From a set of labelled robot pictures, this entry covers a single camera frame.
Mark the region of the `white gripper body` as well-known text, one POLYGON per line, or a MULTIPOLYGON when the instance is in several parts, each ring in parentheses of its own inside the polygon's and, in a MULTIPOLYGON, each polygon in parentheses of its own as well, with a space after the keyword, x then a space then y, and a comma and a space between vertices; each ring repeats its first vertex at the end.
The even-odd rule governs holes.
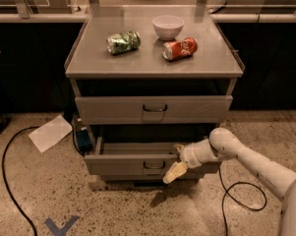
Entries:
POLYGON ((200 167, 202 162, 199 158, 199 152, 202 146, 199 143, 192 143, 181 146, 179 149, 179 158, 188 168, 194 169, 200 167))

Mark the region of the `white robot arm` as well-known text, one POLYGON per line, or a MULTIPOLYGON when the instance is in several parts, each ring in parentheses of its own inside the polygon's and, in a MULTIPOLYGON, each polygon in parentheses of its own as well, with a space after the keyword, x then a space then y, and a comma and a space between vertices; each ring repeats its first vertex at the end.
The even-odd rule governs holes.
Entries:
POLYGON ((179 162, 163 177, 169 184, 208 162, 236 159, 281 201, 277 236, 296 236, 296 172, 243 145, 224 128, 213 129, 208 138, 188 145, 175 145, 179 162))

